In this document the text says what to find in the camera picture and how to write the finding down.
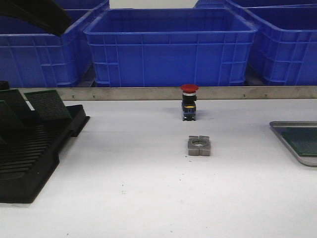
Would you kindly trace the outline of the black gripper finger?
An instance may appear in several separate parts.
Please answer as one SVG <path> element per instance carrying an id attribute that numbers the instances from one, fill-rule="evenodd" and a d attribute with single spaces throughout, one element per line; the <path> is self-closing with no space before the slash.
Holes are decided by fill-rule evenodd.
<path id="1" fill-rule="evenodd" d="M 72 24 L 71 17 L 53 0 L 2 0 L 0 14 L 26 21 L 57 36 Z"/>

